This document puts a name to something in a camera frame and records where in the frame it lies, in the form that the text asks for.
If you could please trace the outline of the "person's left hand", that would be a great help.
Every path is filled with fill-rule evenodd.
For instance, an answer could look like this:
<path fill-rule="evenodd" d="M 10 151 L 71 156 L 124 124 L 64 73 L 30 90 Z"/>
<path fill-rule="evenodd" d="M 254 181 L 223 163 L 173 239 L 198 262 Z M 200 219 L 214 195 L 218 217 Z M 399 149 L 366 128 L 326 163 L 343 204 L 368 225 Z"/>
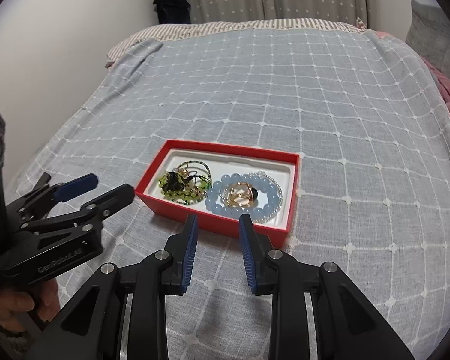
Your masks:
<path fill-rule="evenodd" d="M 25 292 L 13 289 L 2 289 L 0 291 L 0 326 L 9 332 L 24 332 L 25 328 L 18 319 L 20 313 L 33 311 L 34 300 Z M 60 311 L 58 297 L 58 283 L 51 279 L 40 286 L 40 304 L 38 316 L 44 322 L 51 322 Z"/>

